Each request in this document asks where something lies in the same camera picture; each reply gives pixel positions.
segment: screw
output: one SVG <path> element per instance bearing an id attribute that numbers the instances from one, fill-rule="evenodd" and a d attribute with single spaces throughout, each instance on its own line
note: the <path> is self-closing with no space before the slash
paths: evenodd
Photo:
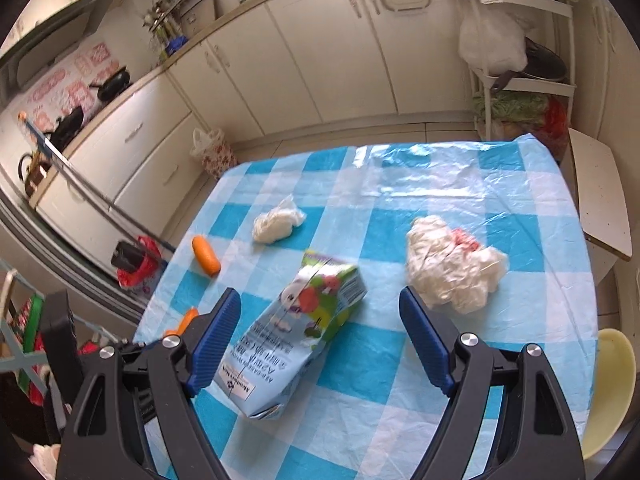
<path id="1" fill-rule="evenodd" d="M 539 355 L 542 355 L 542 348 L 540 348 L 536 344 L 531 343 L 527 345 L 527 354 L 533 357 L 538 357 Z"/>
<path id="2" fill-rule="evenodd" d="M 113 354 L 115 354 L 116 351 L 113 348 L 113 346 L 105 346 L 103 349 L 100 350 L 100 357 L 102 359 L 108 359 L 109 357 L 113 357 Z"/>
<path id="3" fill-rule="evenodd" d="M 464 346 L 476 346 L 478 344 L 478 336 L 471 332 L 465 332 L 460 336 L 460 342 Z"/>
<path id="4" fill-rule="evenodd" d="M 169 335 L 162 339 L 162 346 L 165 348 L 175 348 L 180 344 L 180 338 L 177 335 Z"/>

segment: checkered tablecloth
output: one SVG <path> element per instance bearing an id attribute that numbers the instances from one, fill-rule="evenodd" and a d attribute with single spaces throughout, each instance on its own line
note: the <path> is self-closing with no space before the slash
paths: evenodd
<path id="1" fill-rule="evenodd" d="M 306 212 L 272 246 L 252 243 L 254 219 L 287 195 Z M 405 235 L 437 214 L 509 255 L 510 271 L 484 309 L 449 312 L 458 329 L 494 346 L 545 349 L 582 434 L 596 354 L 596 303 L 585 241 L 548 151 L 515 142 L 337 148 L 242 164 L 220 180 L 178 247 L 138 328 L 152 341 L 190 306 L 209 312 L 226 287 L 242 297 L 233 341 L 294 277 L 312 248 L 359 264 L 363 304 L 309 368 L 279 420 L 248 420 L 215 384 L 194 400 L 233 480 L 409 478 L 447 399 L 431 386 L 398 316 L 406 285 Z M 222 261 L 210 280 L 191 252 L 204 234 Z M 492 388 L 466 476 L 479 474 L 500 404 Z M 169 478 L 157 424 L 148 425 L 158 471 Z"/>

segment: range hood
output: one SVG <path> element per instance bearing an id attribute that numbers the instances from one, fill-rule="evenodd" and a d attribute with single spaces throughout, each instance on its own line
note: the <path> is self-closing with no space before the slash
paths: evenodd
<path id="1" fill-rule="evenodd" d="M 0 110 L 61 55 L 93 34 L 113 0 L 78 0 L 37 25 L 0 59 Z"/>

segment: carrot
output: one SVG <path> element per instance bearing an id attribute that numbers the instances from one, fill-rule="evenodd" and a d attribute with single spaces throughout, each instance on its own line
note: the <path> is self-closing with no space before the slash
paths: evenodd
<path id="1" fill-rule="evenodd" d="M 178 325 L 178 328 L 176 328 L 175 330 L 167 330 L 166 332 L 164 332 L 164 334 L 162 334 L 162 337 L 167 337 L 168 335 L 182 335 L 184 331 L 187 330 L 189 323 L 193 320 L 194 317 L 197 316 L 198 309 L 192 306 L 189 310 L 187 310 L 187 313 L 182 318 L 182 321 L 180 322 L 180 325 Z"/>
<path id="2" fill-rule="evenodd" d="M 202 267 L 202 270 L 204 270 L 209 276 L 215 276 L 220 272 L 220 269 L 222 268 L 220 261 L 204 236 L 194 236 L 191 241 L 191 248 L 193 248 L 193 254 Z"/>

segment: crushed milk carton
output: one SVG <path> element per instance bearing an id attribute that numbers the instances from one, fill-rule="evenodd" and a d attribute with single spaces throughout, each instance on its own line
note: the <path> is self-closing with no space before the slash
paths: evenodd
<path id="1" fill-rule="evenodd" d="M 356 265 L 306 251 L 293 281 L 226 349 L 216 384 L 245 415 L 279 417 L 366 291 Z"/>

